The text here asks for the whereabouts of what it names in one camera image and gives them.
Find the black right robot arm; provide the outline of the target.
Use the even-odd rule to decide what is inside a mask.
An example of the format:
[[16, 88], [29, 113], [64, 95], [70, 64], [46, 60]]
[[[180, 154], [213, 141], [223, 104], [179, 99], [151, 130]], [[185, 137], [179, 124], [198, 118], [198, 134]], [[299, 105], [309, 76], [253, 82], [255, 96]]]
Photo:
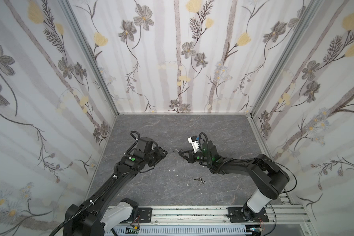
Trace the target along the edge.
[[179, 150], [178, 154], [188, 163], [198, 162], [205, 165], [212, 174], [238, 174], [249, 176], [257, 190], [242, 207], [245, 220], [251, 221], [258, 217], [260, 212], [285, 189], [290, 181], [289, 175], [274, 161], [264, 154], [255, 158], [234, 159], [219, 155], [212, 141], [199, 144], [198, 140], [192, 141], [190, 150]]

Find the dark key bunch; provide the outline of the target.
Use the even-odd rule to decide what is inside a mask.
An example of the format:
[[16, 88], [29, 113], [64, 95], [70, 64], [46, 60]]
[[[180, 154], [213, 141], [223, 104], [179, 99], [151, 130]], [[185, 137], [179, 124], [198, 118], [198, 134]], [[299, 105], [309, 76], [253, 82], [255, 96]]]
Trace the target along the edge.
[[198, 182], [202, 183], [203, 185], [205, 185], [205, 182], [206, 182], [202, 178], [196, 178], [196, 179], [194, 179], [194, 181], [198, 181]]

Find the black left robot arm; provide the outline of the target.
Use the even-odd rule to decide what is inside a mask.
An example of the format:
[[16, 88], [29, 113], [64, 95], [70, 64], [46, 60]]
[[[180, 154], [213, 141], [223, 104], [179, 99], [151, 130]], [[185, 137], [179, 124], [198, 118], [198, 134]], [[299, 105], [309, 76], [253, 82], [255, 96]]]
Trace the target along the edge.
[[167, 154], [153, 139], [137, 138], [115, 165], [108, 180], [81, 205], [71, 205], [65, 213], [64, 222], [51, 235], [63, 230], [65, 236], [103, 236], [119, 223], [137, 217], [138, 204], [130, 200], [121, 202], [114, 216], [108, 216], [106, 212], [110, 201], [127, 183], [139, 173], [144, 173], [145, 166], [154, 169]]

